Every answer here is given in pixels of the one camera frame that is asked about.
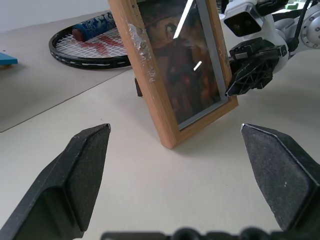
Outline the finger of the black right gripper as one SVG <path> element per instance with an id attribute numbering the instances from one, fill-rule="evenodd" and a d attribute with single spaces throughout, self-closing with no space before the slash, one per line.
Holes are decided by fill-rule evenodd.
<path id="1" fill-rule="evenodd" d="M 237 59 L 234 59 L 233 57 L 229 57 L 228 61 L 229 61 L 231 73 L 234 76 L 236 72 L 240 69 L 240 62 Z"/>
<path id="2" fill-rule="evenodd" d="M 225 96 L 233 97 L 246 94 L 251 89 L 263 89 L 272 79 L 280 58 L 249 58 L 239 61 L 239 70 L 232 75 Z"/>

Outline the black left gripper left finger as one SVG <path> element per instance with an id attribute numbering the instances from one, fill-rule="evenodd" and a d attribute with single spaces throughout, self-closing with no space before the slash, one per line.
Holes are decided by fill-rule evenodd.
<path id="1" fill-rule="evenodd" d="M 89 228 L 100 190 L 111 126 L 82 130 L 37 176 L 0 240 L 75 240 Z"/>

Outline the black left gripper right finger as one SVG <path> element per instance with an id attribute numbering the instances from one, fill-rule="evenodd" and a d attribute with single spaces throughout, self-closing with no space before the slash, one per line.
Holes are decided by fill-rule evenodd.
<path id="1" fill-rule="evenodd" d="M 291 136 L 244 123 L 256 183 L 283 231 L 320 232 L 320 164 Z"/>

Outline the wooden picture frame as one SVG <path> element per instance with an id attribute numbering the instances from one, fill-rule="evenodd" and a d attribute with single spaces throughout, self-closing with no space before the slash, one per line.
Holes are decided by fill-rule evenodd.
<path id="1" fill-rule="evenodd" d="M 174 148 L 238 106 L 216 0 L 108 0 L 161 144 Z"/>

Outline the beige table mat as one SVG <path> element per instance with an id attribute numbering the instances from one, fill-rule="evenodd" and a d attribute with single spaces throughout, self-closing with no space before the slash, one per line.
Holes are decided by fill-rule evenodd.
<path id="1" fill-rule="evenodd" d="M 18 63 L 0 67 L 0 133 L 17 126 L 125 71 L 73 68 L 54 59 L 50 38 L 94 14 L 0 33 L 0 52 Z"/>

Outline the blue flat board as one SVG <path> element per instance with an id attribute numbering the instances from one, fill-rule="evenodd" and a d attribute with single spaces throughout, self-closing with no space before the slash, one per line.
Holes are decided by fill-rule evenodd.
<path id="1" fill-rule="evenodd" d="M 18 64 L 18 59 L 0 52 L 0 66 L 8 66 Z"/>

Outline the blue patterned roll, red end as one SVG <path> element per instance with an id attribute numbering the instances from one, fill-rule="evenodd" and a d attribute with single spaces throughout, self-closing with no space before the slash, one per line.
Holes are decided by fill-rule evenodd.
<path id="1" fill-rule="evenodd" d="M 116 22 L 111 11 L 88 20 L 77 23 L 73 26 L 72 36 L 78 42 L 86 42 L 96 36 L 115 29 Z"/>

